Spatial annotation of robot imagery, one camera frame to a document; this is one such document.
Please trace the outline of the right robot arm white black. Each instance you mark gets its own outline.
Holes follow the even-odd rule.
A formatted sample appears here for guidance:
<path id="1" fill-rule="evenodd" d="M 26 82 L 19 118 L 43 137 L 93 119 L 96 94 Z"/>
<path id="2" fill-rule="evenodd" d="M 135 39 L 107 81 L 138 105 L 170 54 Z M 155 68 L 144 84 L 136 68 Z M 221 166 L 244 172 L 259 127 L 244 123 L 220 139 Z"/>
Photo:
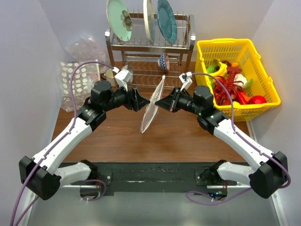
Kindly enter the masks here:
<path id="1" fill-rule="evenodd" d="M 225 180 L 242 183 L 265 199 L 290 185 L 287 157 L 282 152 L 273 153 L 236 128 L 223 112 L 214 107 L 213 100 L 207 86 L 197 86 L 192 96 L 185 89 L 175 87 L 155 104 L 173 113 L 185 110 L 195 114 L 202 129 L 224 141 L 248 163 L 244 166 L 218 161 L 203 173 L 213 184 L 220 185 Z"/>

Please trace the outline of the patterned grey bowl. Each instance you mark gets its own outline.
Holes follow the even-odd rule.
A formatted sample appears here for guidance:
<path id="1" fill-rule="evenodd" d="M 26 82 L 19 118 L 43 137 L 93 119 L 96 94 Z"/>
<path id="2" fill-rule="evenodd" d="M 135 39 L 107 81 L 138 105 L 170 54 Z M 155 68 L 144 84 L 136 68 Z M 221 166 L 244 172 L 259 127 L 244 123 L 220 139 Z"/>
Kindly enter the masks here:
<path id="1" fill-rule="evenodd" d="M 131 77 L 128 79 L 127 83 L 128 84 L 132 84 L 133 79 L 134 79 L 134 68 L 132 67 L 132 65 L 124 65 L 122 68 L 122 70 L 128 70 L 130 72 Z"/>

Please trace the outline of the dark teal plate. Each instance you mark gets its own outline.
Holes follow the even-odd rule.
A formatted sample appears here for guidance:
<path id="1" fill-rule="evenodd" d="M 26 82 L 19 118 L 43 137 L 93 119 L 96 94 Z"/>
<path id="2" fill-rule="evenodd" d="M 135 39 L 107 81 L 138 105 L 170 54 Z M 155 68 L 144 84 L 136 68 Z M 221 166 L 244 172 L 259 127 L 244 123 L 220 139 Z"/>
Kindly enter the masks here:
<path id="1" fill-rule="evenodd" d="M 177 24 L 172 7 L 167 0 L 159 0 L 157 3 L 157 22 L 166 41 L 169 44 L 175 44 L 177 40 Z"/>

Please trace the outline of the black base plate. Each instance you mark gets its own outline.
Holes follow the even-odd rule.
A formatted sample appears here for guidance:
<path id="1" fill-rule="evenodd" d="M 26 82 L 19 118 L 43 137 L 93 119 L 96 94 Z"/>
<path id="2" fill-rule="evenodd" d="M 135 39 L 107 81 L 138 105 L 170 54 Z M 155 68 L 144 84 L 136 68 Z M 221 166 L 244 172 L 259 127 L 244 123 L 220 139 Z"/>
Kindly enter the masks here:
<path id="1" fill-rule="evenodd" d="M 206 192 L 223 182 L 205 181 L 201 173 L 212 162 L 96 162 L 97 179 L 107 185 L 105 195 L 117 192 L 183 193 Z"/>

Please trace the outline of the red toy apple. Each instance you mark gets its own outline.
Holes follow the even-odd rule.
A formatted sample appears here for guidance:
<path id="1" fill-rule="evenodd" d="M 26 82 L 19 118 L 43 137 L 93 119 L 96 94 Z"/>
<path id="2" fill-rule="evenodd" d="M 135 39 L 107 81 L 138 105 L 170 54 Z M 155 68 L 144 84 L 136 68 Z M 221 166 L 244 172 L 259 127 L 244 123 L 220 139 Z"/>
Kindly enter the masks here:
<path id="1" fill-rule="evenodd" d="M 263 96 L 257 95 L 257 96 L 253 96 L 249 99 L 248 104 L 264 104 L 266 103 L 266 99 Z"/>

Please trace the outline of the metal dish rack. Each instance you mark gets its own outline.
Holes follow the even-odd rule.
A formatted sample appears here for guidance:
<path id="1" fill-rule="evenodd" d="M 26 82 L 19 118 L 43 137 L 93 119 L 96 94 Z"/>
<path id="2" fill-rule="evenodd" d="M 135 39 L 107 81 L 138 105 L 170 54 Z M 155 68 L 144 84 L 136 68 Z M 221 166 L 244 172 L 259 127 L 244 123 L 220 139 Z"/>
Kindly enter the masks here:
<path id="1" fill-rule="evenodd" d="M 132 65 L 134 79 L 130 86 L 142 89 L 154 89 L 165 75 L 165 89 L 181 86 L 179 75 L 189 70 L 196 42 L 195 18 L 193 15 L 175 14 L 177 24 L 177 40 L 169 44 L 155 26 L 154 43 L 146 38 L 142 12 L 131 12 L 133 32 L 127 42 L 121 41 L 111 28 L 105 35 L 105 42 L 112 66 L 121 68 Z M 158 65 L 161 54 L 169 56 L 170 70 L 164 71 Z"/>

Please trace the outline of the crumpled clear plastic bag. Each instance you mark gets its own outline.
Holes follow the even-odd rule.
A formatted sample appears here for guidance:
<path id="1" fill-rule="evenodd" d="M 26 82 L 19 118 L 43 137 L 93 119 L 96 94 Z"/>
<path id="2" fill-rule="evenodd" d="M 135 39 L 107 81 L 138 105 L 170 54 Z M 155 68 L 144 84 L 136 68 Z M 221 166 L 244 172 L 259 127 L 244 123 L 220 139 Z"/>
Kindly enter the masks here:
<path id="1" fill-rule="evenodd" d="M 95 41 L 92 35 L 80 36 L 70 41 L 65 50 L 75 61 L 99 61 L 110 65 L 106 50 Z"/>

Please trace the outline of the white toy cauliflower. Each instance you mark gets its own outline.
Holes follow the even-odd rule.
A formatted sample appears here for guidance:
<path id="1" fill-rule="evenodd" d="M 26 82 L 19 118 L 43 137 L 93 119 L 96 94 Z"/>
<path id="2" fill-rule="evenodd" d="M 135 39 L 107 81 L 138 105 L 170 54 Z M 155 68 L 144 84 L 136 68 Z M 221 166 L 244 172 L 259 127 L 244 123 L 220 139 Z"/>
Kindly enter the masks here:
<path id="1" fill-rule="evenodd" d="M 242 74 L 240 74 L 240 73 L 238 73 L 238 74 L 235 75 L 234 83 L 235 83 L 236 85 L 239 85 L 239 86 L 241 86 L 242 88 L 244 88 L 244 84 L 245 84 L 246 82 L 247 82 L 247 78 L 246 78 L 244 75 L 242 75 Z"/>

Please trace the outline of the polka dot zip bag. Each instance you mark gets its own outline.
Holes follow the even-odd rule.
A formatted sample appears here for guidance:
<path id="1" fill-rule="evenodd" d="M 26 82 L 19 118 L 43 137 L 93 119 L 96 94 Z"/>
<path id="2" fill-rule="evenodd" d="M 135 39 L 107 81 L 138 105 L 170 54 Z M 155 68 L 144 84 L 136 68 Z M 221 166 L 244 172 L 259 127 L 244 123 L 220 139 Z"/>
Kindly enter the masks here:
<path id="1" fill-rule="evenodd" d="M 166 77 L 163 75 L 159 85 L 155 88 L 154 92 L 150 97 L 150 103 L 148 104 L 145 110 L 143 120 L 141 123 L 141 127 L 140 127 L 141 133 L 144 133 L 149 128 L 149 126 L 151 125 L 152 121 L 154 120 L 158 112 L 158 106 L 156 106 L 155 103 L 162 98 L 165 78 Z"/>

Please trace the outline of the polka dot bag stack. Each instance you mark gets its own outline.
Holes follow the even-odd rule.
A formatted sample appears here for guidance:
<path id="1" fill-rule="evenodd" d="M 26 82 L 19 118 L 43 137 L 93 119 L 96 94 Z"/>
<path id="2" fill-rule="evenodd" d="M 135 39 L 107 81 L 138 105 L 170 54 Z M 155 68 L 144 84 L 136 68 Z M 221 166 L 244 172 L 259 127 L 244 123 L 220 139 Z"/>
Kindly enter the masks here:
<path id="1" fill-rule="evenodd" d="M 79 62 L 61 62 L 58 80 L 62 94 L 61 108 L 66 112 L 80 109 L 85 99 L 90 96 L 91 88 L 99 81 L 98 64 L 86 64 L 79 69 Z"/>

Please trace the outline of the red toy lobster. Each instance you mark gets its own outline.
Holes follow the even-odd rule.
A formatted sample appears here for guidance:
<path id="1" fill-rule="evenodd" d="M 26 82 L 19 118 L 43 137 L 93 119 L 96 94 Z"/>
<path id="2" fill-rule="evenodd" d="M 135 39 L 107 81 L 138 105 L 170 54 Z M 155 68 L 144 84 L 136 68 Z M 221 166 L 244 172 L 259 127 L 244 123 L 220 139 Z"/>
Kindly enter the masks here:
<path id="1" fill-rule="evenodd" d="M 216 78 L 218 81 L 226 88 L 228 91 L 230 97 L 226 94 L 226 91 L 222 88 L 222 86 L 215 82 L 215 87 L 213 89 L 215 101 L 217 105 L 222 105 L 225 101 L 230 101 L 234 99 L 238 93 L 242 89 L 242 82 L 241 81 L 234 81 L 235 76 L 242 72 L 242 69 L 236 68 L 236 67 L 227 67 L 227 74 L 228 77 L 225 78 L 225 76 L 217 76 Z"/>

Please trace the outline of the yellow toy banana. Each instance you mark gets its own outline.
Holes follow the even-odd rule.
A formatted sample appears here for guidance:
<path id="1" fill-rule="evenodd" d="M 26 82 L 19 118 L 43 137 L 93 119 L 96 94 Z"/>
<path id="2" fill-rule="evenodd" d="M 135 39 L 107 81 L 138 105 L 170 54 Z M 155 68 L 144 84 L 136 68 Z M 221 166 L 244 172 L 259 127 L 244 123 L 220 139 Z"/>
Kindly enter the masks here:
<path id="1" fill-rule="evenodd" d="M 217 76 L 224 76 L 227 74 L 227 67 L 228 65 L 223 63 L 220 59 L 214 58 L 213 63 L 211 65 L 216 65 L 216 71 L 214 73 L 211 73 L 211 76 L 217 77 Z"/>

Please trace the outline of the cream rimmed plate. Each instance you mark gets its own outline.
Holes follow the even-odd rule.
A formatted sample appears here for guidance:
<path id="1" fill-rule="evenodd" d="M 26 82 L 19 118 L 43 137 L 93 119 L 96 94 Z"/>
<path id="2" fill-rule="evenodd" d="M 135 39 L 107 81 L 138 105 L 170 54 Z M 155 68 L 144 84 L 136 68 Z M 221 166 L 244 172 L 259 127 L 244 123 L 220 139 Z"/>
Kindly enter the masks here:
<path id="1" fill-rule="evenodd" d="M 153 44 L 155 38 L 155 18 L 154 8 L 151 0 L 143 1 L 143 19 L 147 41 L 150 44 Z"/>

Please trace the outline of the cream enamel mug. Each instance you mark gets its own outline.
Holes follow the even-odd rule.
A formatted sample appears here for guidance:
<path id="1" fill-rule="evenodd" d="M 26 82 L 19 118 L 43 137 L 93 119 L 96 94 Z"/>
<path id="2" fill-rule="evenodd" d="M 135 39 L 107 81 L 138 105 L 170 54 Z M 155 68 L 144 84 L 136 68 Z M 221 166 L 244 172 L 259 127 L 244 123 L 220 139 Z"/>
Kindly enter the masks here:
<path id="1" fill-rule="evenodd" d="M 102 80 L 108 81 L 112 87 L 116 87 L 116 81 L 114 78 L 113 70 L 111 68 L 107 69 L 105 73 L 101 74 Z"/>

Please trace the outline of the green toy cucumber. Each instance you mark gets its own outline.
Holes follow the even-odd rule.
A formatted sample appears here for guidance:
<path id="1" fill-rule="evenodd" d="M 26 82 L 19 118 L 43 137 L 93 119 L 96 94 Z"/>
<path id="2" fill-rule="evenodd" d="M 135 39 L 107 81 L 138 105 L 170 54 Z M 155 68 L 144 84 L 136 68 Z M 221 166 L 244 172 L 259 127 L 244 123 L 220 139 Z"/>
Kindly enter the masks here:
<path id="1" fill-rule="evenodd" d="M 216 71 L 216 65 L 210 65 L 207 67 L 206 72 L 208 74 L 214 73 Z"/>

